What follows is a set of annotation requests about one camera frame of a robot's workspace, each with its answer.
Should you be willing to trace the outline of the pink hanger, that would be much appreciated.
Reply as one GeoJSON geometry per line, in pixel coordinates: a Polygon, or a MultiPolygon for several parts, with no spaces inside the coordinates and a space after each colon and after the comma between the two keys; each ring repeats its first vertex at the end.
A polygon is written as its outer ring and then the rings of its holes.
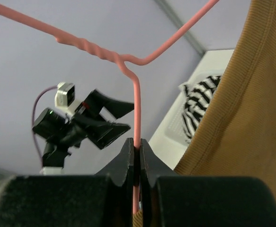
{"type": "Polygon", "coordinates": [[[127,68],[125,62],[128,61],[138,66],[144,66],[163,54],[170,48],[179,38],[181,38],[194,24],[197,23],[216,3],[218,0],[208,1],[193,17],[190,18],[173,36],[164,42],[157,50],[145,58],[137,58],[130,54],[118,54],[108,49],[102,48],[95,43],[89,42],[85,38],[78,38],[70,33],[60,30],[52,25],[29,17],[23,13],[15,11],[11,8],[0,4],[0,15],[36,30],[42,31],[55,37],[60,44],[71,45],[80,50],[86,51],[91,55],[97,56],[102,60],[115,63],[120,71],[131,79],[134,87],[134,147],[135,152],[140,150],[141,146],[141,88],[138,77],[127,68]]]}

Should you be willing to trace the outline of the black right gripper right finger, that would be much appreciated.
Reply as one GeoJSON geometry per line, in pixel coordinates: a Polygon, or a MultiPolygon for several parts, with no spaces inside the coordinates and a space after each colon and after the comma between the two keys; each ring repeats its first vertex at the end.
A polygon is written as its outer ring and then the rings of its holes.
{"type": "Polygon", "coordinates": [[[152,150],[146,139],[140,146],[141,187],[153,187],[158,177],[177,176],[152,150]]]}

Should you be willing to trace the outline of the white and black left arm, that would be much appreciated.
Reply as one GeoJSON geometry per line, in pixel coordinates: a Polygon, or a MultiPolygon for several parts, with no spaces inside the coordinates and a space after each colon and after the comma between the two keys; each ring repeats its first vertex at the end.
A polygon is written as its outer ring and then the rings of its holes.
{"type": "Polygon", "coordinates": [[[55,95],[55,107],[65,113],[62,116],[51,108],[44,109],[38,117],[32,116],[33,136],[46,141],[44,151],[36,147],[42,163],[42,174],[61,174],[64,160],[71,155],[69,148],[79,148],[89,139],[98,149],[104,149],[130,130],[130,125],[112,122],[101,115],[102,109],[119,119],[134,110],[134,104],[115,100],[93,90],[80,101],[75,89],[59,88],[55,95]]]}

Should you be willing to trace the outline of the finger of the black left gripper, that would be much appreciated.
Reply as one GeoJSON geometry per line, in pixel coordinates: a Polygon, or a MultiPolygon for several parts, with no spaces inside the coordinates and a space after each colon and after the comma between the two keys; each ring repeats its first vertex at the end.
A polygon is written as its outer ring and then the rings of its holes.
{"type": "Polygon", "coordinates": [[[94,116],[107,109],[115,119],[119,119],[134,110],[134,103],[125,102],[108,97],[98,90],[93,90],[83,101],[83,106],[94,116]]]}
{"type": "Polygon", "coordinates": [[[89,140],[99,149],[104,149],[130,129],[131,126],[125,123],[96,122],[85,130],[89,140]]]}

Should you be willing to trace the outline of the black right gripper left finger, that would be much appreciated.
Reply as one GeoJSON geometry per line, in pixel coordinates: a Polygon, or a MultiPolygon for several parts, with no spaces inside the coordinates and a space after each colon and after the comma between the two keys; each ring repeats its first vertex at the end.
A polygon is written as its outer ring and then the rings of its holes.
{"type": "Polygon", "coordinates": [[[95,176],[107,176],[116,186],[134,184],[134,140],[127,138],[116,157],[99,170],[95,176]]]}

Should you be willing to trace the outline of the black white striped tank top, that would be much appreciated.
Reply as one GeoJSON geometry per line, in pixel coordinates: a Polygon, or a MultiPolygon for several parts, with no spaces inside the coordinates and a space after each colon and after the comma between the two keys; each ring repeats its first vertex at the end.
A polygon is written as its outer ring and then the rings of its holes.
{"type": "Polygon", "coordinates": [[[179,86],[185,97],[181,119],[187,144],[190,144],[221,78],[222,75],[209,75],[191,87],[188,83],[183,83],[179,86]]]}

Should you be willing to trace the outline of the mustard brown tank top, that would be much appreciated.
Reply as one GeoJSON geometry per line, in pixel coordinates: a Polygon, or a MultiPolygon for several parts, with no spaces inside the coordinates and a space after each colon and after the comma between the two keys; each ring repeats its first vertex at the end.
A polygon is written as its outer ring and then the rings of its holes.
{"type": "Polygon", "coordinates": [[[276,0],[254,0],[192,142],[136,227],[276,227],[276,0]]]}

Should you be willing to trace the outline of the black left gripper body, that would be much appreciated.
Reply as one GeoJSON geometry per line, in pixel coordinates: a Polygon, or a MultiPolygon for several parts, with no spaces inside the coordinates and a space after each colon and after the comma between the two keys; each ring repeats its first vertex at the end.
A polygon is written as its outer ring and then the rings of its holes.
{"type": "Polygon", "coordinates": [[[89,139],[82,123],[74,118],[65,118],[49,107],[33,120],[32,131],[57,146],[79,148],[84,139],[89,139]]]}

